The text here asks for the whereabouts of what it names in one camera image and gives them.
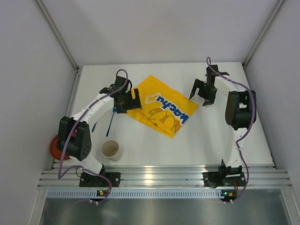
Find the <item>yellow pikachu placemat cloth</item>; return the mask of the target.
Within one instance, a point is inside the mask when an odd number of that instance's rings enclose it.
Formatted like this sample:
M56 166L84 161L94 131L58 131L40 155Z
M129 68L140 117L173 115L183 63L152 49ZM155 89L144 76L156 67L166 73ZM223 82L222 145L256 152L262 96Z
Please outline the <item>yellow pikachu placemat cloth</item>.
M127 115L170 138L176 135L199 107L152 75L136 88L142 107L129 110Z

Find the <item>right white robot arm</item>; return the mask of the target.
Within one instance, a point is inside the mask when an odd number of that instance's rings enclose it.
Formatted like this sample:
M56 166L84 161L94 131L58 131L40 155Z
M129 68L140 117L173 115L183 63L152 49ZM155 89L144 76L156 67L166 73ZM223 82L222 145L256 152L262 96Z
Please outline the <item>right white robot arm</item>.
M204 100L203 106L214 104L218 92L227 98L225 121L230 132L220 167L241 170L243 139L256 121L256 92L230 79L227 72L220 72L218 65L209 65L205 76L206 81L195 79L189 98L198 95Z

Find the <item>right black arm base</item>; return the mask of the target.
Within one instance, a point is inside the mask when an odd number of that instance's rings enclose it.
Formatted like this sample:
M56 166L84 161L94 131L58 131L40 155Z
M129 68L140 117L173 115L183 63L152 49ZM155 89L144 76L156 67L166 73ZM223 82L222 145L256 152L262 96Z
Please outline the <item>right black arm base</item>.
M246 178L242 171L242 166L227 166L224 160L221 161L216 172L204 172L202 176L204 186L210 188L229 187L234 185L241 187L246 184Z

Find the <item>red plastic plate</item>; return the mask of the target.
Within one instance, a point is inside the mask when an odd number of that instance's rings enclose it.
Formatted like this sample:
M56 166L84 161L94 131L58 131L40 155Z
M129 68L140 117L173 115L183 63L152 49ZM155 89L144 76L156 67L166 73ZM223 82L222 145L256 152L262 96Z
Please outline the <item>red plastic plate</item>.
M58 135L56 135L52 141L51 141L51 144L50 144L50 154L51 156L56 159L56 160L60 160L61 159L61 156L62 156L62 151L58 150L57 149L57 141L58 141ZM70 160L71 158L65 154L64 156L64 161L66 160Z

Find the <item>beige paper cup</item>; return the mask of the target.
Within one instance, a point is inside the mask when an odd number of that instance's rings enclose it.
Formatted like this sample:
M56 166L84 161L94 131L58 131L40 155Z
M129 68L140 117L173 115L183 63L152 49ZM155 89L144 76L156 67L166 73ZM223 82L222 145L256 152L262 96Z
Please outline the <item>beige paper cup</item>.
M114 162L119 161L122 156L122 152L119 148L118 143L113 140L109 140L103 143L101 147L101 153L105 158Z

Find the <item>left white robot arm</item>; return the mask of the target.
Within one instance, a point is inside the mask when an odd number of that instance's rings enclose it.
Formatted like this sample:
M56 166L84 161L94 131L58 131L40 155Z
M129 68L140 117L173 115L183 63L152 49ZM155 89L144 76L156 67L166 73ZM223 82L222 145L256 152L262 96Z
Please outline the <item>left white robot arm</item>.
M132 83L128 77L116 75L115 82L104 87L80 112L60 119L57 149L62 152L58 178L61 179L70 168L62 171L63 158L68 155L76 162L72 168L81 168L93 176L104 176L105 166L92 153L92 130L94 125L108 111L127 113L141 108L139 90L131 93Z

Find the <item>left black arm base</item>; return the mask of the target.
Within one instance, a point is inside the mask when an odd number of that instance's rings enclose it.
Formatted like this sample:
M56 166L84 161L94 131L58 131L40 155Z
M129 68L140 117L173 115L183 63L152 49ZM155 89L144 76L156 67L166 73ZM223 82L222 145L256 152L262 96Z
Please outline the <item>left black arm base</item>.
M112 187L119 187L121 180L120 172L106 172L104 175L112 184ZM81 174L79 187L94 188L94 187L109 187L108 181L98 176L90 175L86 172Z

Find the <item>blue plastic fork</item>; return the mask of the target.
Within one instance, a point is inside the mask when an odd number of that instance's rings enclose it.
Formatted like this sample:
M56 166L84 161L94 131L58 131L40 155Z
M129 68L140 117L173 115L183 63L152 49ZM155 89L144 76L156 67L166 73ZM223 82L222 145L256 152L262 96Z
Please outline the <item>blue plastic fork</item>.
M106 135L105 135L106 137L109 136L112 121L113 121L113 118L114 118L114 115L115 115L116 111L117 111L117 109L116 109L116 107L114 107L113 110L112 110L112 116L111 116L111 119L110 119L110 123L109 123L108 129L107 129Z

